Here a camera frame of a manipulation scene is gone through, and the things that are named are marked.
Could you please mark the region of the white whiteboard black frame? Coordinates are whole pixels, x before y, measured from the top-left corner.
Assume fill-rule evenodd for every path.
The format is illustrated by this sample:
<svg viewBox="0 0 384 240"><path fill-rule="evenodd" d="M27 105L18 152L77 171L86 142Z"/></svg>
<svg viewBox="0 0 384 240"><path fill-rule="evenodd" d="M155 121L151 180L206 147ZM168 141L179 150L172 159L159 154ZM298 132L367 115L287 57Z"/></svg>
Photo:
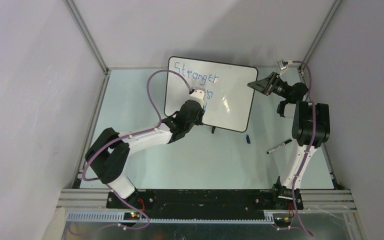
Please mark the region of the white whiteboard black frame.
<svg viewBox="0 0 384 240"><path fill-rule="evenodd" d="M243 133L247 130L258 79L254 66L171 56L166 79L164 114L169 116L189 98L187 86L204 89L204 125Z"/></svg>

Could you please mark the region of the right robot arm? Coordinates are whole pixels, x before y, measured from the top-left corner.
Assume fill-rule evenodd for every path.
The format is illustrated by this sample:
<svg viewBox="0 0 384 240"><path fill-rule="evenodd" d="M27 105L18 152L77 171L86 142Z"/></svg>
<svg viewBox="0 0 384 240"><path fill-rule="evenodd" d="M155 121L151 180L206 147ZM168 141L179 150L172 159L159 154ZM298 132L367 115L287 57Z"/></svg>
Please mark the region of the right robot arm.
<svg viewBox="0 0 384 240"><path fill-rule="evenodd" d="M309 88L302 82L289 85L276 72L247 85L266 96L282 97L284 100L279 102L276 112L282 118L293 120L293 150L286 169L273 184L270 196L275 208L284 209L298 199L302 177L311 158L330 137L329 105L305 101Z"/></svg>

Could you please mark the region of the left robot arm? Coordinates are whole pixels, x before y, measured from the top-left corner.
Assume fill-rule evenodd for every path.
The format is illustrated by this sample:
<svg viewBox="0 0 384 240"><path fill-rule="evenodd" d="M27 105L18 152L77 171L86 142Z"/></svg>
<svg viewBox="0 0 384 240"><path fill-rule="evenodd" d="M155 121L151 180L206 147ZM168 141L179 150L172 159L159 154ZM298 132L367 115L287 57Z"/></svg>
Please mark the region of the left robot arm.
<svg viewBox="0 0 384 240"><path fill-rule="evenodd" d="M128 157L184 138L194 126L202 125L204 113L202 103L189 99L180 110L163 119L157 128L124 136L112 127L106 128L86 152L85 168L92 168L96 179L119 196L118 201L125 208L133 208L138 202L137 189L123 172Z"/></svg>

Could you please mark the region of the black marker pen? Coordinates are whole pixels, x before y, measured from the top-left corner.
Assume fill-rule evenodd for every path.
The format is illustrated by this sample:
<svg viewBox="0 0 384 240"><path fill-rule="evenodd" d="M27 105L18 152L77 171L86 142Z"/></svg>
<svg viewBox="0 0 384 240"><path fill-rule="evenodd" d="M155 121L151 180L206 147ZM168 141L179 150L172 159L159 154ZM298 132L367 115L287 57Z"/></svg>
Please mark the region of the black marker pen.
<svg viewBox="0 0 384 240"><path fill-rule="evenodd" d="M287 144L289 144L291 142L292 142L292 139L287 139L287 140L285 140L285 141L275 145L274 147L270 148L269 150L267 150L266 154L269 155L269 154L273 153L274 151L284 147L285 145L287 145Z"/></svg>

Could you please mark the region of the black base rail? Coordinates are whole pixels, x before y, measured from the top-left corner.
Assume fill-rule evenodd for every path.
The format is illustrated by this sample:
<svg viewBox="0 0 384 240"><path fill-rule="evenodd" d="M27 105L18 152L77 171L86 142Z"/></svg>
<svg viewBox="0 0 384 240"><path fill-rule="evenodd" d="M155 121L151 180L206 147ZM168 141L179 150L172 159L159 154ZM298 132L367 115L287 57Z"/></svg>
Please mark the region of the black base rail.
<svg viewBox="0 0 384 240"><path fill-rule="evenodd" d="M126 202L155 219L263 220L268 210L302 210L274 201L271 189L139 189Z"/></svg>

